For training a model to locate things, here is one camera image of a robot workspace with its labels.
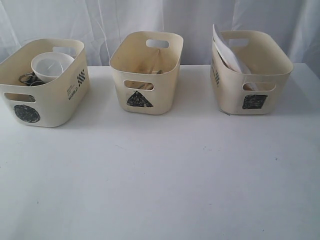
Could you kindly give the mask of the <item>large white square plate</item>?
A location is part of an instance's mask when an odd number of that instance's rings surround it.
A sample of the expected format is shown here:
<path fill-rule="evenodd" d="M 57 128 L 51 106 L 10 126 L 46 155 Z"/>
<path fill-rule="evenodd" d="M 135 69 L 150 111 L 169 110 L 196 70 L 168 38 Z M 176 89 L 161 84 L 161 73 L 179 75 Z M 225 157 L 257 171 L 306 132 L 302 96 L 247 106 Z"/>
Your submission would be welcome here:
<path fill-rule="evenodd" d="M 239 74 L 252 74 L 250 69 L 231 50 L 216 24 L 212 25 L 212 38 L 213 45 L 227 68 Z"/>

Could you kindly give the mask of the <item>steel spoon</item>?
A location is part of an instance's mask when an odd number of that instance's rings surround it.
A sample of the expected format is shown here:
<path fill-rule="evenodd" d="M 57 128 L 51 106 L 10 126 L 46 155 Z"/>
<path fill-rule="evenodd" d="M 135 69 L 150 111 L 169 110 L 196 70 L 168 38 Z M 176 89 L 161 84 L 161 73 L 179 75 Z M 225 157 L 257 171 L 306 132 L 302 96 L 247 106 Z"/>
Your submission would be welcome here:
<path fill-rule="evenodd" d="M 139 90 L 152 90 L 154 88 L 154 85 L 150 82 L 145 82 L 142 85 L 140 85 L 139 87 L 137 87 L 137 89 Z"/>

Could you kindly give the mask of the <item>cream bin with square mark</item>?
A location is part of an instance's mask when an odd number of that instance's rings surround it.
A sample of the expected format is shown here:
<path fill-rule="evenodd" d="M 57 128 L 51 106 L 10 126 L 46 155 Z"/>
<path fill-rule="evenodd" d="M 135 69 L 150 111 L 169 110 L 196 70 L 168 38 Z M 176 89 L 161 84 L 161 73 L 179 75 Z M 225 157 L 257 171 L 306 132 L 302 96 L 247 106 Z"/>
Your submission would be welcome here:
<path fill-rule="evenodd" d="M 264 115 L 272 112 L 294 69 L 293 63 L 268 34 L 254 30 L 222 31 L 227 41 L 245 39 L 231 50 L 250 73 L 228 68 L 213 45 L 210 80 L 218 107 L 231 115 Z"/>

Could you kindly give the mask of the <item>wooden chopstick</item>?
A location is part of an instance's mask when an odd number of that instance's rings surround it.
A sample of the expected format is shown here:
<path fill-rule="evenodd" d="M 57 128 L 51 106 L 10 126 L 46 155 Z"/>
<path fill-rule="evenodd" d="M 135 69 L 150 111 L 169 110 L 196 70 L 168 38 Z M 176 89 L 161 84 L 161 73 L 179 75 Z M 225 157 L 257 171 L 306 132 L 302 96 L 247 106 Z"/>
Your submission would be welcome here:
<path fill-rule="evenodd" d="M 151 66 L 149 68 L 149 71 L 148 71 L 149 75 L 151 75 L 153 73 L 153 70 L 154 70 L 154 68 L 155 68 L 155 66 L 156 66 L 156 64 L 157 64 L 157 62 L 158 62 L 158 60 L 160 58 L 160 53 L 161 53 L 161 50 L 158 48 L 156 50 L 156 52 L 155 52 L 155 57 L 153 58 Z"/>

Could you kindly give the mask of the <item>steel mug with wire handle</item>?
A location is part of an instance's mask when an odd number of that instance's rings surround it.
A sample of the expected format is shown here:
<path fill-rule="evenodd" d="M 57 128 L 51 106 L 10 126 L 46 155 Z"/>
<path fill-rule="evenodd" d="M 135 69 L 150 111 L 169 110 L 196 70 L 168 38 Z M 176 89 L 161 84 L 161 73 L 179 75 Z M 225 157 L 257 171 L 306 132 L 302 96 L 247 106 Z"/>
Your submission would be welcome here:
<path fill-rule="evenodd" d="M 34 72 L 23 74 L 19 77 L 19 82 L 25 84 L 27 87 L 34 87 L 45 84 Z"/>

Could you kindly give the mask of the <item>cream bin with circle mark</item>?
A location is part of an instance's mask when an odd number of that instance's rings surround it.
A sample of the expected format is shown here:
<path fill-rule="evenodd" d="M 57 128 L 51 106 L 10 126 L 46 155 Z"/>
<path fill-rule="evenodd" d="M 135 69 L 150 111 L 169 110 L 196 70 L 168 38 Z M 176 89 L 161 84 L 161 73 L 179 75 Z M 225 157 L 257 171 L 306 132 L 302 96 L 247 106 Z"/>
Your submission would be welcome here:
<path fill-rule="evenodd" d="M 33 86 L 32 60 L 55 47 L 73 48 L 75 56 L 56 79 Z M 53 128 L 66 123 L 90 86 L 84 43 L 74 39 L 42 38 L 20 48 L 0 64 L 0 96 L 15 119 L 28 126 Z"/>

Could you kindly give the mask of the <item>white round bowl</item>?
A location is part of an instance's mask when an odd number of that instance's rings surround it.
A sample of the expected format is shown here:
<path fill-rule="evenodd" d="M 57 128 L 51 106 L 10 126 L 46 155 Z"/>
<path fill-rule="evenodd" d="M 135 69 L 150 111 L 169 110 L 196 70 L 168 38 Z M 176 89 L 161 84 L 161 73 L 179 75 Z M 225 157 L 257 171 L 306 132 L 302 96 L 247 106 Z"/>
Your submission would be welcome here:
<path fill-rule="evenodd" d="M 31 61 L 31 69 L 43 82 L 49 83 L 60 77 L 74 62 L 74 58 L 62 52 L 44 52 Z"/>

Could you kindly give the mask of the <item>steel table knife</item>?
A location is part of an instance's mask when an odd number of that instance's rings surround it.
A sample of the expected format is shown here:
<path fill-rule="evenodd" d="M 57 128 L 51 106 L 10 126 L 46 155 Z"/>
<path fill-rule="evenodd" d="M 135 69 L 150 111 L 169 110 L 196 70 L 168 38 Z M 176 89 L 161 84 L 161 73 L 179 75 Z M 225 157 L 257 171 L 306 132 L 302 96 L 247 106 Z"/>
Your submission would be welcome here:
<path fill-rule="evenodd" d="M 165 74 L 165 72 L 163 70 L 159 70 L 155 73 L 156 75 L 161 75 L 161 74 Z"/>

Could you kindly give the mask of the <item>white backdrop curtain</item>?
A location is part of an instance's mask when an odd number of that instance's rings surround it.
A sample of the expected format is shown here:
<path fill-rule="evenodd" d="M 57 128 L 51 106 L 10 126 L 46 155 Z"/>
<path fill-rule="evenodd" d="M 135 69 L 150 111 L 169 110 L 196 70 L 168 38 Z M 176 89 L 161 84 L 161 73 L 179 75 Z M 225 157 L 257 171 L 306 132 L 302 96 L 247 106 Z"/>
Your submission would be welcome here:
<path fill-rule="evenodd" d="M 267 33 L 293 62 L 320 64 L 317 0 L 3 0 L 0 57 L 35 39 L 75 39 L 89 65 L 107 65 L 128 34 L 155 31 L 183 37 L 183 64 L 207 64 L 213 25 Z"/>

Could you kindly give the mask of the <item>cream bin with triangle mark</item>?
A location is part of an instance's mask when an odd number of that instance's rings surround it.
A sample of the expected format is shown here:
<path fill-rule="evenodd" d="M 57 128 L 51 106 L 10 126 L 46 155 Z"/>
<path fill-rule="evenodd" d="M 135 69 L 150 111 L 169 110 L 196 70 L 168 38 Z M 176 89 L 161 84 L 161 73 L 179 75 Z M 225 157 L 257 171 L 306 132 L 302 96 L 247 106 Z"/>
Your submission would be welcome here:
<path fill-rule="evenodd" d="M 184 39 L 175 33 L 138 31 L 129 34 L 113 53 L 109 65 L 117 99 L 123 110 L 161 115 L 168 112 L 175 96 Z M 156 50 L 159 60 L 148 74 Z M 152 83 L 152 90 L 137 89 Z"/>

